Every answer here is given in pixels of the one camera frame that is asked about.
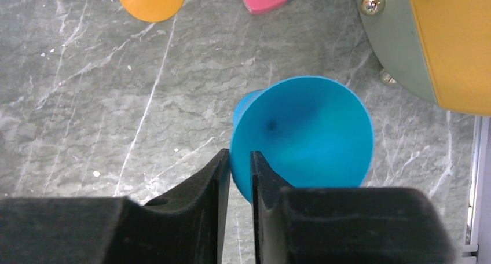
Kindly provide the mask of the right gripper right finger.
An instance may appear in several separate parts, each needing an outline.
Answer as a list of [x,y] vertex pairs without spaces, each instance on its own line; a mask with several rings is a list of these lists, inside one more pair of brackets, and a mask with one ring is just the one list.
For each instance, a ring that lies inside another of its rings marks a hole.
[[412,188],[295,188],[250,155],[256,263],[455,263],[428,197]]

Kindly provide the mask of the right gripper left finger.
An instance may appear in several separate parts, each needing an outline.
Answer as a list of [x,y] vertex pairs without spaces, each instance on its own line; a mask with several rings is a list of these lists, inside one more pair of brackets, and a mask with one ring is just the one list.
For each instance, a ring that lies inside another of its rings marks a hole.
[[2,263],[220,263],[229,151],[140,205],[128,197],[1,200]]

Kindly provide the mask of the blue plastic wine glass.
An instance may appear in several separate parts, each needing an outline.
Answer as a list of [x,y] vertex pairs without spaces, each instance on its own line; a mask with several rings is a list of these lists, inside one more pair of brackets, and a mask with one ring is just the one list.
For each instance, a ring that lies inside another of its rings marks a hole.
[[297,188],[358,187],[375,149],[371,116],[345,85],[322,76],[282,80],[244,96],[233,113],[233,180],[251,201],[250,154]]

